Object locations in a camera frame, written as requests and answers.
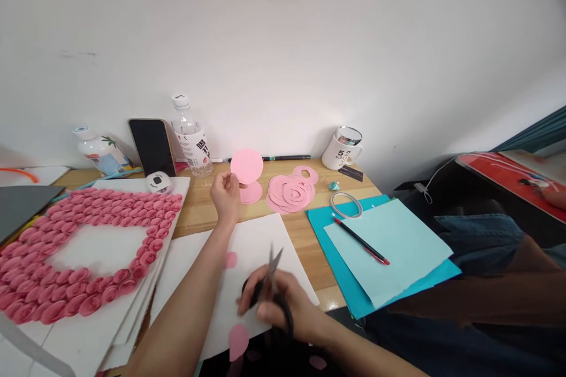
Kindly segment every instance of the black scissors handle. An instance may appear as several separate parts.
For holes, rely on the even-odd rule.
[[[248,280],[246,279],[242,286],[242,293],[248,284]],[[252,295],[252,299],[250,300],[249,307],[252,308],[258,303],[259,294],[261,293],[261,289],[264,287],[264,281],[260,280],[256,283],[254,287],[254,293]],[[281,293],[276,293],[273,295],[273,303],[279,306],[283,314],[285,315],[285,322],[287,323],[287,331],[281,329],[274,329],[275,331],[275,338],[276,341],[279,343],[286,343],[293,339],[294,333],[294,324],[293,324],[293,315],[291,314],[291,309],[289,308],[289,304],[285,300],[285,296]]]

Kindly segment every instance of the curtain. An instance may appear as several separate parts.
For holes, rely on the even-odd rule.
[[[566,106],[531,125],[492,151],[523,149],[534,153],[566,138]]]

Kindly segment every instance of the white wall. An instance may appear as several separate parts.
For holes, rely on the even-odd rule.
[[[320,154],[364,134],[389,191],[439,157],[491,148],[566,103],[564,0],[0,0],[0,164],[89,163],[83,124],[187,93],[214,156]]]

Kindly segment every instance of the scissors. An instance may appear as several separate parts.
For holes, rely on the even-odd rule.
[[[249,307],[252,308],[256,303],[258,303],[259,295],[261,294],[262,289],[266,286],[266,283],[270,283],[271,287],[271,295],[273,295],[272,301],[279,306],[283,310],[283,314],[285,314],[285,321],[287,323],[287,331],[274,328],[274,338],[280,342],[289,342],[293,339],[293,315],[291,315],[291,310],[289,309],[289,304],[285,300],[285,296],[282,293],[279,293],[277,290],[277,283],[275,281],[275,270],[277,270],[277,266],[279,265],[279,260],[281,259],[281,254],[283,253],[283,248],[279,251],[277,256],[273,258],[273,243],[271,243],[271,248],[269,250],[269,270],[268,273],[258,281],[254,287],[254,294],[252,295],[252,299],[249,303]],[[242,286],[242,293],[243,290],[246,288],[246,284],[248,284],[248,280],[244,281]]]

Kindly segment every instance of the smartphone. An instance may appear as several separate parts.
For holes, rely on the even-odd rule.
[[[146,176],[161,171],[169,177],[177,175],[166,123],[160,119],[128,120],[131,136]]]

